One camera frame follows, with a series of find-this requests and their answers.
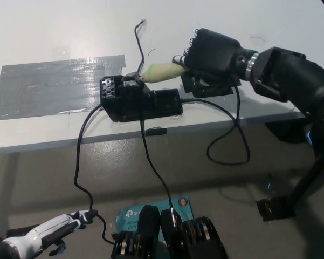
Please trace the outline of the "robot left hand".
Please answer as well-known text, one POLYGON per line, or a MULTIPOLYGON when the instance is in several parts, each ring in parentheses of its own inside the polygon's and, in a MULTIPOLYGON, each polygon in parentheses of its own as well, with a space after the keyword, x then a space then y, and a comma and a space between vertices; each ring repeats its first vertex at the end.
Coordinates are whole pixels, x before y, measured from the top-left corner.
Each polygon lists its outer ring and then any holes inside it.
POLYGON ((12 248, 18 258, 34 258, 50 245, 61 241, 78 229, 83 229, 98 215, 97 210, 79 210, 54 217, 19 237, 8 237, 3 243, 12 248))

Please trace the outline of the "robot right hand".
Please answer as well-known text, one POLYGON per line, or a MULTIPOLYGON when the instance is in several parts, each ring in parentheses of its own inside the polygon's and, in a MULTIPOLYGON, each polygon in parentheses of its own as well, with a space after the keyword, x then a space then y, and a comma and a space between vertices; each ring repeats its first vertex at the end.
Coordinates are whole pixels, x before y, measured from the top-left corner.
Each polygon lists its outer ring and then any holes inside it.
POLYGON ((173 63, 200 74, 229 75, 244 80, 248 56, 239 41, 201 28, 195 31, 184 54, 173 57, 173 63))

